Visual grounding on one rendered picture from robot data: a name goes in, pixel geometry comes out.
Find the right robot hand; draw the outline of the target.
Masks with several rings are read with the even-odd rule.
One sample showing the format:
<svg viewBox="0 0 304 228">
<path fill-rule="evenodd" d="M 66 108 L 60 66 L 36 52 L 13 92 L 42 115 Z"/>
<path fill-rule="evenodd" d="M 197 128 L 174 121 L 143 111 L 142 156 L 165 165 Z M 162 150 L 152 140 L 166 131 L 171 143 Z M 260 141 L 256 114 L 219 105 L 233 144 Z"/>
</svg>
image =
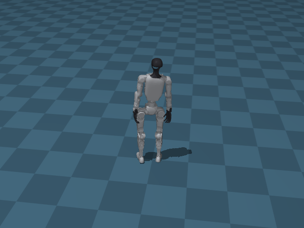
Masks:
<svg viewBox="0 0 304 228">
<path fill-rule="evenodd" d="M 171 110 L 172 110 L 172 108 L 170 108 L 170 111 L 167 111 L 166 112 L 166 119 L 164 120 L 164 121 L 166 121 L 165 123 L 169 123 L 170 121 L 171 121 Z M 165 117 L 165 115 L 164 115 L 164 117 Z"/>
</svg>

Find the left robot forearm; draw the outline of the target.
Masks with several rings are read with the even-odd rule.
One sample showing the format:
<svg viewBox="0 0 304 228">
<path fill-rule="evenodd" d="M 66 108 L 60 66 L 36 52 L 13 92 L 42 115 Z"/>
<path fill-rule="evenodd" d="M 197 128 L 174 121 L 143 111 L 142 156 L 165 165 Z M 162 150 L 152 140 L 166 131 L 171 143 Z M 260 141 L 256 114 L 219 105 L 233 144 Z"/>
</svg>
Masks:
<svg viewBox="0 0 304 228">
<path fill-rule="evenodd" d="M 140 100 L 141 100 L 141 99 L 138 97 L 137 92 L 135 92 L 135 93 L 134 93 L 134 104 L 133 104 L 133 111 L 134 111 L 135 109 L 137 109 L 137 110 L 138 110 Z"/>
</svg>

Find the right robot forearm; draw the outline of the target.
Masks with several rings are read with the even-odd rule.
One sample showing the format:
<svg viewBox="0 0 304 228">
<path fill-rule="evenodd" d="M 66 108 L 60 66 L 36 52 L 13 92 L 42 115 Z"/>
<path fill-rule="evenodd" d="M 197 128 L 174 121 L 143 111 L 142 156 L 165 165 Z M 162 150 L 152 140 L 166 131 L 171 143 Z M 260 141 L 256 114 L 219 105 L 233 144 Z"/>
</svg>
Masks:
<svg viewBox="0 0 304 228">
<path fill-rule="evenodd" d="M 171 97 L 166 97 L 166 110 L 167 111 L 170 111 L 170 108 L 172 108 L 171 101 L 172 101 L 172 96 Z"/>
</svg>

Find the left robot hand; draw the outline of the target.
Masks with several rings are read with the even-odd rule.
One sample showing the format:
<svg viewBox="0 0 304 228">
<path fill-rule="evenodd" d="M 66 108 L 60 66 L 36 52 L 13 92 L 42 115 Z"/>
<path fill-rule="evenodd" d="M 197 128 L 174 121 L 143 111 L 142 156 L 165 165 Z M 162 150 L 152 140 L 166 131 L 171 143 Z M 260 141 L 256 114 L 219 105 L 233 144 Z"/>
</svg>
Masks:
<svg viewBox="0 0 304 228">
<path fill-rule="evenodd" d="M 138 110 L 135 109 L 135 110 L 133 111 L 133 116 L 134 116 L 134 119 L 135 119 L 136 123 L 139 124 L 139 122 L 137 121 L 137 113 L 138 113 Z"/>
</svg>

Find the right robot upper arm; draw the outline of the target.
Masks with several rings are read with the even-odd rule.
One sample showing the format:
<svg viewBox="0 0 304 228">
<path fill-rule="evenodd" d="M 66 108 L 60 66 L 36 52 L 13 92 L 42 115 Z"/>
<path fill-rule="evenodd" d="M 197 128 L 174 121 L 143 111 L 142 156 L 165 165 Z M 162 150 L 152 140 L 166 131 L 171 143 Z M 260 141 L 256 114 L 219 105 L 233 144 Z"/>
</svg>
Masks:
<svg viewBox="0 0 304 228">
<path fill-rule="evenodd" d="M 169 76 L 164 76 L 164 78 L 166 87 L 165 97 L 171 97 L 171 78 Z"/>
</svg>

